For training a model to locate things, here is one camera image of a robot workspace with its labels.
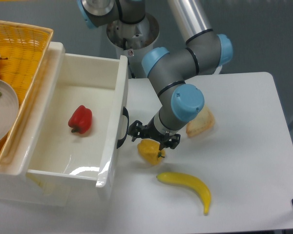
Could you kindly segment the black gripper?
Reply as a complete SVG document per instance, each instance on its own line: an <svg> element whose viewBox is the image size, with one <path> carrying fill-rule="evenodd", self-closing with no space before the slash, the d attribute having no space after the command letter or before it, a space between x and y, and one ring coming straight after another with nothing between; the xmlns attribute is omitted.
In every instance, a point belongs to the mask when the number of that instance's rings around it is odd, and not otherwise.
<svg viewBox="0 0 293 234"><path fill-rule="evenodd" d="M137 138L140 138L142 133L143 138L150 138L159 142L159 150L164 148L175 149L180 143L180 134L170 135L166 132L160 133L156 129L153 121L150 121L147 125L145 125L144 129L142 128L143 124L139 120L134 121L129 126L127 135L131 137L132 142L134 142Z"/></svg>

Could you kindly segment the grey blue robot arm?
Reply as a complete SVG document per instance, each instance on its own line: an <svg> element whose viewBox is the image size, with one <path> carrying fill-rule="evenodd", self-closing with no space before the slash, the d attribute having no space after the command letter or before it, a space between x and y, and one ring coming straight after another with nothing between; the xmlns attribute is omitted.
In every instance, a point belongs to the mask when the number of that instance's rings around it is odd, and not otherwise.
<svg viewBox="0 0 293 234"><path fill-rule="evenodd" d="M137 64L149 79L161 109L144 125L128 125L132 139L153 139L160 149L174 149L180 142L179 130L203 109L202 92L186 80L206 71L216 70L233 57L230 39L214 33L198 0L171 0L169 7L185 41L185 48L170 53L154 48L159 27L146 12L143 0L80 0L77 2L89 28L106 25L110 42Z"/></svg>

